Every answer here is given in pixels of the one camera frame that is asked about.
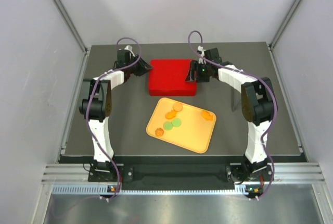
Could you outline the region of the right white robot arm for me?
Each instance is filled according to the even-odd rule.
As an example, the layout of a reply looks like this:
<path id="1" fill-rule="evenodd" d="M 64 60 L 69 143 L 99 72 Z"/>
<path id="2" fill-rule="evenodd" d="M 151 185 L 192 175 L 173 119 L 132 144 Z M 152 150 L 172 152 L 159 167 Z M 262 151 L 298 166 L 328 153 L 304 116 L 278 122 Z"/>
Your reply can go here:
<path id="1" fill-rule="evenodd" d="M 267 168 L 267 132 L 277 113 L 277 104 L 269 78 L 257 78 L 223 62 L 217 48 L 198 46 L 198 60 L 192 60 L 187 82 L 209 82 L 215 78 L 241 95 L 241 111 L 248 122 L 248 141 L 240 182 L 255 180 Z"/>

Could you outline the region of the red lid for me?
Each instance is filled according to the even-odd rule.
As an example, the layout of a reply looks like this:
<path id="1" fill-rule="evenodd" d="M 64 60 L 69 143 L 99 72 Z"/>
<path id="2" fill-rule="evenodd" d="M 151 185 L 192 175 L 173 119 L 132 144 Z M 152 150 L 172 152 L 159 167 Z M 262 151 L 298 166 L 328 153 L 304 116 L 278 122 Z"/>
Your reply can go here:
<path id="1" fill-rule="evenodd" d="M 166 88 L 194 88 L 195 82 L 186 82 L 190 59 L 153 59 L 150 65 L 153 69 L 149 72 L 148 89 Z"/>

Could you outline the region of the red compartment box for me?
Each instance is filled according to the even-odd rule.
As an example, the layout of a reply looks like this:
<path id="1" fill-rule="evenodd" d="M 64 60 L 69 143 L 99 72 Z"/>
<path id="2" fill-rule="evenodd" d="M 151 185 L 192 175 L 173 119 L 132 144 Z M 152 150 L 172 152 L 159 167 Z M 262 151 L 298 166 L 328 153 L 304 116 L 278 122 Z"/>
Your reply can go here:
<path id="1" fill-rule="evenodd" d="M 196 95 L 197 88 L 180 88 L 180 89 L 166 89 L 166 88 L 152 88 L 148 89 L 150 96 L 194 96 Z"/>

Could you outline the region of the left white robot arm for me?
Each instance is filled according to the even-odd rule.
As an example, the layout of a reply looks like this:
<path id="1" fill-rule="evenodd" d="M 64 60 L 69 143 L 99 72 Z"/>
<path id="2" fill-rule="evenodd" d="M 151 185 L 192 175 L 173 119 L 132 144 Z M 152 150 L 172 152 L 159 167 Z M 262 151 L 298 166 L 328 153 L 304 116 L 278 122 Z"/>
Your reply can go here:
<path id="1" fill-rule="evenodd" d="M 117 50 L 117 60 L 112 69 L 98 77 L 84 79 L 79 96 L 79 112 L 84 116 L 92 136 L 94 156 L 90 162 L 89 182 L 119 182 L 120 171 L 113 159 L 109 134 L 109 117 L 112 110 L 111 92 L 124 84 L 133 74 L 143 76 L 152 66 L 134 54 L 127 45 Z"/>

